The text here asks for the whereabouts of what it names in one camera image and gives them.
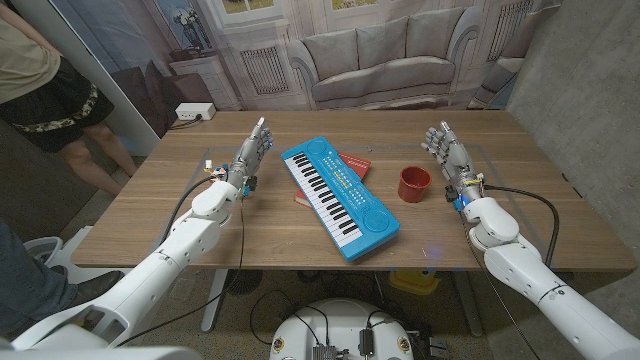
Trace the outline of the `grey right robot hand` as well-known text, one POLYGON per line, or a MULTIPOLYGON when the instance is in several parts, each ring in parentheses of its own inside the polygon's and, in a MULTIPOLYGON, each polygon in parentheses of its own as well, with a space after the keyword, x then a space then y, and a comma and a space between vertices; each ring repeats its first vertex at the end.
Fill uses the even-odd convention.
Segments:
POLYGON ((482 197, 482 174, 476 172, 471 156, 445 121, 439 129, 428 129, 421 146, 441 165, 450 193, 456 193, 461 207, 482 197))

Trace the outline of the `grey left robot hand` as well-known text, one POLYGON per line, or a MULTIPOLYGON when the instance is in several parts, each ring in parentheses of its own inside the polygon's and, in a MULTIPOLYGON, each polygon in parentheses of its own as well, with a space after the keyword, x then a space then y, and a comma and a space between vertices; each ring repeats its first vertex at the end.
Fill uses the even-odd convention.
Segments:
POLYGON ((236 188, 241 188, 249 177, 256 174, 262 159, 272 146, 271 131, 264 126, 264 121, 263 117, 259 119, 229 166, 227 182, 236 188))

